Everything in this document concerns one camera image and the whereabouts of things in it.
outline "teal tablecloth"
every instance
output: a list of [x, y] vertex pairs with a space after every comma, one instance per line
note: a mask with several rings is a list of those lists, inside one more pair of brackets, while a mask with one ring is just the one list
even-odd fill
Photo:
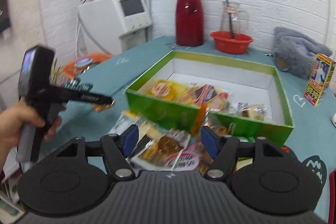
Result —
[[[115, 99], [114, 107], [97, 113], [90, 104], [70, 102], [68, 109], [62, 114], [63, 124], [60, 130], [50, 143], [43, 145], [42, 151], [52, 151], [75, 136], [83, 136], [87, 141], [93, 141], [107, 134], [120, 116], [120, 112], [128, 108], [125, 88], [175, 48], [174, 41], [174, 37], [155, 39], [111, 58], [81, 75], [81, 83], [94, 85], [92, 92], [112, 95]], [[199, 47], [181, 47], [180, 50], [229, 56], [274, 66], [274, 59], [262, 51], [249, 48], [243, 55], [230, 55], [216, 51], [212, 41], [206, 41]], [[314, 155], [319, 157], [313, 157], [312, 161], [305, 162], [308, 161], [309, 167], [318, 173], [322, 181], [326, 180], [315, 212], [327, 221], [329, 174], [336, 169], [336, 128], [331, 122], [331, 117], [336, 113], [336, 99], [328, 90], [322, 105], [314, 108], [306, 99], [301, 99], [307, 85], [306, 80], [285, 72], [280, 72], [280, 76], [295, 123], [295, 129], [285, 144], [295, 152], [300, 161]], [[104, 168], [101, 159], [92, 158], [89, 162]]]

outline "small display screen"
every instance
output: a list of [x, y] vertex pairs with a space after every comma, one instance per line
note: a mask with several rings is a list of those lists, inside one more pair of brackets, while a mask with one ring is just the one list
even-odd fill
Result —
[[142, 7], [141, 0], [121, 0], [120, 4], [124, 10], [125, 17], [145, 11]]
[[27, 86], [29, 84], [29, 78], [32, 70], [32, 64], [34, 60], [36, 50], [26, 52], [22, 62], [20, 79], [19, 79], [19, 93], [27, 92]]

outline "orange container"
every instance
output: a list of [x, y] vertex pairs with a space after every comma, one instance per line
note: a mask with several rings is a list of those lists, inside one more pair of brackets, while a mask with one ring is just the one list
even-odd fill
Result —
[[76, 61], [83, 58], [83, 57], [87, 57], [87, 56], [90, 56], [93, 59], [93, 62], [100, 62], [100, 63], [102, 63], [102, 62], [110, 59], [111, 57], [113, 57], [113, 55], [105, 54], [105, 53], [102, 53], [102, 52], [93, 52], [93, 53], [84, 55], [84, 56], [66, 64], [62, 69], [62, 74], [69, 79], [75, 78], [77, 76], [74, 73]]
[[216, 48], [221, 52], [230, 54], [242, 54], [247, 51], [247, 47], [253, 41], [252, 37], [245, 34], [236, 34], [235, 38], [230, 39], [230, 32], [217, 31], [210, 34], [214, 38]]

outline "jar lid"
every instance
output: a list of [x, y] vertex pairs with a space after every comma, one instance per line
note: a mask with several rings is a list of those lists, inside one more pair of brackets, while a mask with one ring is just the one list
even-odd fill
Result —
[[89, 64], [91, 64], [93, 61], [93, 59], [90, 57], [90, 56], [86, 56], [86, 57], [83, 57], [81, 59], [78, 59], [75, 64], [74, 64], [74, 67], [75, 68], [81, 68], [81, 67], [85, 67]]

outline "gray handle grip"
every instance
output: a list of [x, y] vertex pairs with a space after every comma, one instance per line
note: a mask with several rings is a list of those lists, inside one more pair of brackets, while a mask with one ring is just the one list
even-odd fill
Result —
[[38, 161], [43, 136], [54, 123], [61, 110], [63, 110], [62, 104], [51, 104], [44, 128], [36, 128], [29, 123], [24, 125], [17, 147], [16, 161], [22, 163]]
[[16, 161], [30, 162], [35, 138], [36, 126], [26, 123], [23, 126], [19, 146], [17, 147]]

